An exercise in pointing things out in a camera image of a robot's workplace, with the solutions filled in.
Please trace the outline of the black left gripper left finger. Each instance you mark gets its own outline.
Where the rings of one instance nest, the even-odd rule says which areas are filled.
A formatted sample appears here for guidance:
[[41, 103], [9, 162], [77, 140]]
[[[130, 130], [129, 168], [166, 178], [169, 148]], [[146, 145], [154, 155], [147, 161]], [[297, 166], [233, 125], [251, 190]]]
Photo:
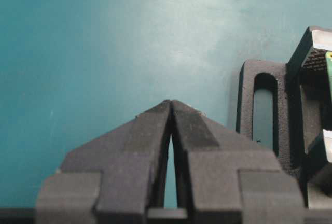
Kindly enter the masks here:
[[73, 149], [41, 187], [37, 223], [146, 223], [161, 205], [171, 102]]

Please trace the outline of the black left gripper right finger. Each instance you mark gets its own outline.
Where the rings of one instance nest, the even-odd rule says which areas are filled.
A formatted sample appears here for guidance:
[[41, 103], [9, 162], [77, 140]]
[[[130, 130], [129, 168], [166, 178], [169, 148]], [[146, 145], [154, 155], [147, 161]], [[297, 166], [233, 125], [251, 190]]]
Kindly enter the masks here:
[[303, 199], [273, 151], [172, 101], [194, 223], [303, 223]]

